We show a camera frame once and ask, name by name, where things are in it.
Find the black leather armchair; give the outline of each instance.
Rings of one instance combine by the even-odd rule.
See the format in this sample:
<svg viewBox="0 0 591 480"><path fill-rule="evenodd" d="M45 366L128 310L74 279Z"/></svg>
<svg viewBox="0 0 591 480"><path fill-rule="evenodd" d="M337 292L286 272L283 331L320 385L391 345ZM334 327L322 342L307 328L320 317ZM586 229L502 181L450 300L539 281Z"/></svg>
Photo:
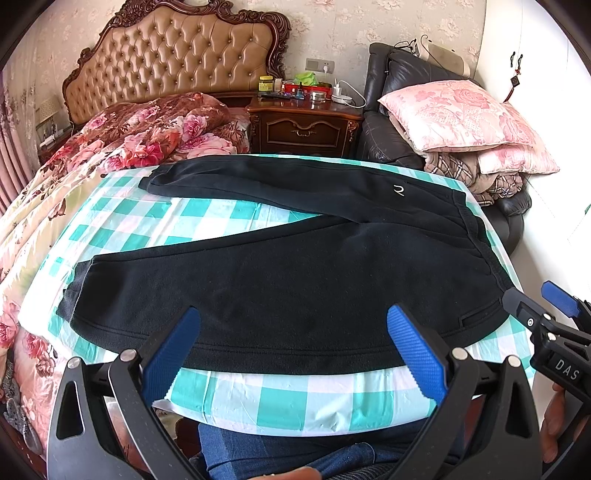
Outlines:
<svg viewBox="0 0 591 480"><path fill-rule="evenodd" d="M417 155L392 126L387 110L378 99L394 90L441 80L461 80L461 77L408 51L384 43L371 44L365 83L367 106L363 111L357 158L422 170L425 165L423 157ZM531 198L523 190L483 208L509 255L521 239L523 214L530 207Z"/></svg>

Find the yellow jar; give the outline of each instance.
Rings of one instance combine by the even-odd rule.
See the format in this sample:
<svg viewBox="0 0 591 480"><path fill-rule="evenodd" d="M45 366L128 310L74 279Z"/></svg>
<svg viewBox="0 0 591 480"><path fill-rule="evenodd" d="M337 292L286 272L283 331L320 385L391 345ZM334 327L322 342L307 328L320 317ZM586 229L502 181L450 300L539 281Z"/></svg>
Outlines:
<svg viewBox="0 0 591 480"><path fill-rule="evenodd" d="M270 75L262 75L259 77L259 92L273 91L273 77Z"/></svg>

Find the white and teal plaid fabric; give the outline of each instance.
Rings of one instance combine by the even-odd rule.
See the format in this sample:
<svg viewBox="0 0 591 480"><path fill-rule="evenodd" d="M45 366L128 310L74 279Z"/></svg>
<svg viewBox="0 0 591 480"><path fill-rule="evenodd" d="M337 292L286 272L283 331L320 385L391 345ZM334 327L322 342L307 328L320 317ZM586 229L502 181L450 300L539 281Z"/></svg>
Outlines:
<svg viewBox="0 0 591 480"><path fill-rule="evenodd" d="M273 156L281 161L286 155ZM300 158L381 168L465 191L468 206L487 225L493 250L513 282L519 285L497 234L463 184L389 165ZM260 203L154 196L138 188L139 180L149 175L151 169L109 174L64 230L27 293L19 315L21 324L45 337L64 356L78 355L86 362L111 361L116 357L79 337L56 315L62 291L73 279L74 266L79 261L97 254L232 235L310 216ZM518 355L527 367L529 379L533 380L528 333L512 317L468 350L475 358L495 362L501 362L507 355ZM434 403L421 395L407 367L335 376L182 369L166 398L155 406L238 432L320 436L375 430L418 420L432 412Z"/></svg>

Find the pink floral pattern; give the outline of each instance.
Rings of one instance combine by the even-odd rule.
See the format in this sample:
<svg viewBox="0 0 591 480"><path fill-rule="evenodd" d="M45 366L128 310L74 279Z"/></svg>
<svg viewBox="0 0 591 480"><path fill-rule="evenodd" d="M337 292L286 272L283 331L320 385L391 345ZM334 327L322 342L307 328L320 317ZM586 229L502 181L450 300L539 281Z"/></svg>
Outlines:
<svg viewBox="0 0 591 480"><path fill-rule="evenodd" d="M32 398L27 398L26 395L23 395L21 397L21 407L25 415L29 418L29 420L35 421L37 419L37 416L35 414L35 400L33 400Z"/></svg>
<svg viewBox="0 0 591 480"><path fill-rule="evenodd" d="M414 85L379 101L418 152L479 151L534 143L534 132L523 119L469 80Z"/></svg>
<svg viewBox="0 0 591 480"><path fill-rule="evenodd" d="M92 118L85 126L84 130L89 132L91 130L96 130L99 127L102 127L105 122L107 121L107 117L104 113L100 113L99 115Z"/></svg>
<svg viewBox="0 0 591 480"><path fill-rule="evenodd" d="M509 103L505 103L505 108L511 116L518 120L517 125L525 124L521 114ZM515 128L513 124L506 124L506 127ZM502 145L478 152L478 165L482 173L497 173L507 171L521 171L525 173L556 173L560 167L552 158L552 155L546 150L544 142L540 136L532 130L534 134L534 146L527 145Z"/></svg>
<svg viewBox="0 0 591 480"><path fill-rule="evenodd" d="M4 312L0 315L0 348L10 348L18 333L17 317L20 308L11 301L4 301Z"/></svg>
<svg viewBox="0 0 591 480"><path fill-rule="evenodd" d="M130 119L127 120L127 124L129 126L135 127L136 125L139 125L140 123L145 122L148 118L156 115L159 110L160 110L160 107L157 105L152 105L147 108L142 108L138 112L135 112L130 117Z"/></svg>
<svg viewBox="0 0 591 480"><path fill-rule="evenodd" d="M187 151L177 150L181 155L175 155L175 160L183 158L196 158L204 155L235 155L236 147L224 138L213 134L204 134L191 143L191 149Z"/></svg>
<svg viewBox="0 0 591 480"><path fill-rule="evenodd" d="M207 119L204 116L187 115L183 123L183 136L178 151L188 151L193 148L199 135L207 128Z"/></svg>
<svg viewBox="0 0 591 480"><path fill-rule="evenodd" d="M42 338L27 332L22 339L22 345L30 358L41 358L42 354L47 352L49 344Z"/></svg>
<svg viewBox="0 0 591 480"><path fill-rule="evenodd" d="M56 368L56 361L45 351L39 357L35 370L41 378L52 377Z"/></svg>

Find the pink curtain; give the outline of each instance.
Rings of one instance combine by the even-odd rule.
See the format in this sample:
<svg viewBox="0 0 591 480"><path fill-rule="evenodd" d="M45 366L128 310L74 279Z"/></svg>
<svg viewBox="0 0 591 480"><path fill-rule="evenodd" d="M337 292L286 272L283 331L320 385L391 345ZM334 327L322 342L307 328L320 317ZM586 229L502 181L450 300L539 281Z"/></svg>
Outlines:
<svg viewBox="0 0 591 480"><path fill-rule="evenodd" d="M33 178L18 138L8 88L0 72L0 213L6 212L11 202Z"/></svg>

